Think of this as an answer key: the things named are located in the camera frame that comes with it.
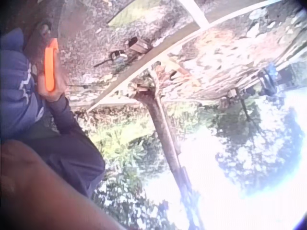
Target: bright sky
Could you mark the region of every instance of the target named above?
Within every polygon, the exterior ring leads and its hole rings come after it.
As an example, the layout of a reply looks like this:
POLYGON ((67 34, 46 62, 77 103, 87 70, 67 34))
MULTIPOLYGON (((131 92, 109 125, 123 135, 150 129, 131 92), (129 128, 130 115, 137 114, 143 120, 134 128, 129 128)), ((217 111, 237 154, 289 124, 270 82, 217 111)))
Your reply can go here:
MULTIPOLYGON (((286 106, 297 112, 297 122, 307 136, 307 90, 287 93, 286 106)), ((292 229, 307 211, 307 139, 302 148, 302 159, 295 172, 278 187, 242 198, 240 192, 225 178, 215 160, 223 150, 217 138, 206 129, 182 143, 180 161, 186 166, 191 183, 202 196, 199 204, 203 222, 208 230, 266 230, 292 229)), ((150 183, 146 193, 149 198, 171 202, 169 218, 178 227, 188 228, 180 194, 172 175, 150 183)))

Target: skin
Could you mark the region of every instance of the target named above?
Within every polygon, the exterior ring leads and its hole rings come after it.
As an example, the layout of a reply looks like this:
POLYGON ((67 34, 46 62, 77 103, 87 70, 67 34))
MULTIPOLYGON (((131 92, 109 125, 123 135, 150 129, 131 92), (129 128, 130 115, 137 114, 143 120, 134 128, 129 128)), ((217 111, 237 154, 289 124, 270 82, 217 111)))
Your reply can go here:
MULTIPOLYGON (((54 57, 55 90, 46 91, 43 74, 38 78, 37 90, 49 102, 60 98, 68 82, 57 52, 54 57)), ((22 142, 9 140, 2 144, 0 164, 1 213, 17 229, 124 229, 22 142)))

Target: orange handle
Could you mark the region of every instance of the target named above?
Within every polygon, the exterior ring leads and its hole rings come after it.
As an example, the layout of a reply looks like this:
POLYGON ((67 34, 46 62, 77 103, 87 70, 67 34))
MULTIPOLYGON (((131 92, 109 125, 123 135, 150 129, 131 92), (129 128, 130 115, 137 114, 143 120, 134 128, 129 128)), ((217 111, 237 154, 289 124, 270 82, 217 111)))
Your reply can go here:
POLYGON ((58 40, 53 38, 50 45, 45 49, 45 82, 47 91, 54 91, 54 51, 59 50, 58 40))

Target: navy jacket sleeve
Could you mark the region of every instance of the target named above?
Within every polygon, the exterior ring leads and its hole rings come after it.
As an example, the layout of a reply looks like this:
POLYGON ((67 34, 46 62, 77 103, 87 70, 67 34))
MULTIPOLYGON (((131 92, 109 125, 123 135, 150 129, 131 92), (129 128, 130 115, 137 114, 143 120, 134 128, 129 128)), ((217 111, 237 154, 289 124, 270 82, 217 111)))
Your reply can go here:
POLYGON ((28 140, 42 159, 81 194, 90 197, 103 179, 105 162, 73 117, 69 102, 61 96, 48 103, 60 136, 28 140))

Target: dark pants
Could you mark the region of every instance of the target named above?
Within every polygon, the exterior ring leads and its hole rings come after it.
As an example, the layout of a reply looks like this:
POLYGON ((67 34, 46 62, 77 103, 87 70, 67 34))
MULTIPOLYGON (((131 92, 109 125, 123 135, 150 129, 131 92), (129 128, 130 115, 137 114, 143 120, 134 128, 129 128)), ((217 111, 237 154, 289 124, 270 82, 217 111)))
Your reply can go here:
POLYGON ((44 101, 35 92, 31 63, 23 54, 20 28, 1 37, 1 139, 14 138, 44 114, 44 101))

